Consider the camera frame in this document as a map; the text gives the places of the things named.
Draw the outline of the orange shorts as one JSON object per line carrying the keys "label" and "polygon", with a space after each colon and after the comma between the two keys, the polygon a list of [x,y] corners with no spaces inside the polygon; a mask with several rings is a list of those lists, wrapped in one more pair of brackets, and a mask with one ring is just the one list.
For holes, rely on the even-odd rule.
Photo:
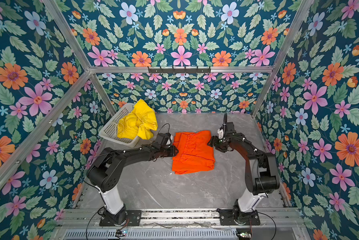
{"label": "orange shorts", "polygon": [[179,152],[173,157],[172,171],[185,175],[213,170],[213,148],[207,145],[210,139],[210,131],[176,133],[174,146]]}

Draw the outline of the yellow shorts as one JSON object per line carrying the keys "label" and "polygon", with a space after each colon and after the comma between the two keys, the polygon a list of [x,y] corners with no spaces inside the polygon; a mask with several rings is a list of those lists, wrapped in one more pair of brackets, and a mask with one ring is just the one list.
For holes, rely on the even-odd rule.
{"label": "yellow shorts", "polygon": [[144,100],[139,100],[131,113],[119,120],[117,137],[133,140],[139,137],[142,140],[150,140],[158,129],[155,111]]}

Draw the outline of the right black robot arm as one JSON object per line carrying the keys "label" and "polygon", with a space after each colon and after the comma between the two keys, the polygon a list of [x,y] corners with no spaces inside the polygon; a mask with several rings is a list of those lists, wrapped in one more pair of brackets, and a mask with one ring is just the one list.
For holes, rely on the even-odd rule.
{"label": "right black robot arm", "polygon": [[221,139],[213,136],[207,145],[222,153],[236,151],[245,160],[246,189],[232,209],[226,211],[227,219],[232,219],[236,225],[259,225],[256,207],[262,199],[268,198],[280,187],[275,155],[259,150],[242,134],[232,134]]}

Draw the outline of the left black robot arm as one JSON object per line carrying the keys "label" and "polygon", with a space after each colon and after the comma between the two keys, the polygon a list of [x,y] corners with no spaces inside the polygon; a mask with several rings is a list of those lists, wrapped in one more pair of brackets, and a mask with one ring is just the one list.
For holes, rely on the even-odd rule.
{"label": "left black robot arm", "polygon": [[178,153],[179,150],[173,145],[151,144],[131,150],[105,148],[87,172],[87,178],[99,191],[104,202],[100,226],[124,226],[131,219],[118,190],[118,183],[125,167],[158,158],[175,157]]}

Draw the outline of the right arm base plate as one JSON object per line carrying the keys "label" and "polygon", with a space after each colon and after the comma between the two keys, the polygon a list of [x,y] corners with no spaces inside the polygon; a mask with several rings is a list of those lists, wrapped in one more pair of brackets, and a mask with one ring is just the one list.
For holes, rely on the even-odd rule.
{"label": "right arm base plate", "polygon": [[259,226],[257,210],[243,213],[239,209],[217,209],[222,226]]}

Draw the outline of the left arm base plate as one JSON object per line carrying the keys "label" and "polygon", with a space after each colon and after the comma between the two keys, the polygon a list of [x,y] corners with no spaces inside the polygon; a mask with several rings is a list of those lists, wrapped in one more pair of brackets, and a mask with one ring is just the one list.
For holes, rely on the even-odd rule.
{"label": "left arm base plate", "polygon": [[141,210],[121,210],[116,215],[108,210],[102,214],[99,226],[101,227],[136,227],[140,225],[142,218]]}

